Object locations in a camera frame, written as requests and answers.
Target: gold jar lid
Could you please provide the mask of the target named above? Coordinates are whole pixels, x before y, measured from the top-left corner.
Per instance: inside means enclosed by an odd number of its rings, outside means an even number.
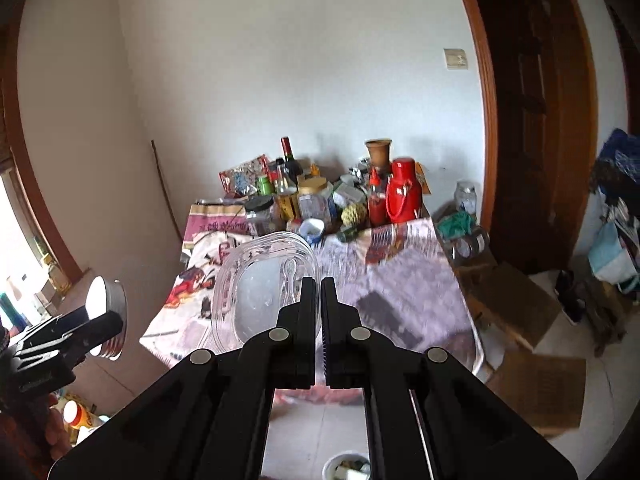
[[[305,178],[298,183],[298,194],[313,195],[320,193],[326,187],[326,179],[324,176],[312,176]]]

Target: green cloth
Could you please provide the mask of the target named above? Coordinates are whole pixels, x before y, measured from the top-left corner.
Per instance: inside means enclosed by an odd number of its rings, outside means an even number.
[[[448,241],[471,234],[475,224],[469,213],[458,211],[453,215],[445,216],[437,225],[437,229],[442,239]]]

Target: red sauce bottle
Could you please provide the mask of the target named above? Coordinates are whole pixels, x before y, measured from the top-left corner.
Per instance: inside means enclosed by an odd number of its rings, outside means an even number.
[[[371,167],[369,174],[369,220],[371,227],[388,224],[386,216],[386,195],[380,185],[380,177],[376,168]]]

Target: shoe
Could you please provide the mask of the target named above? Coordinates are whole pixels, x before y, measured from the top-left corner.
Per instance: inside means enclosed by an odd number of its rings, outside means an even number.
[[[580,323],[587,308],[584,300],[576,292],[574,273],[570,270],[561,270],[556,279],[554,291],[569,323],[572,325]]]

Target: light switch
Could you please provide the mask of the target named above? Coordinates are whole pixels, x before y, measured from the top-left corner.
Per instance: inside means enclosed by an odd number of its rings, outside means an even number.
[[[449,70],[468,70],[466,54],[461,48],[444,49],[444,59]]]

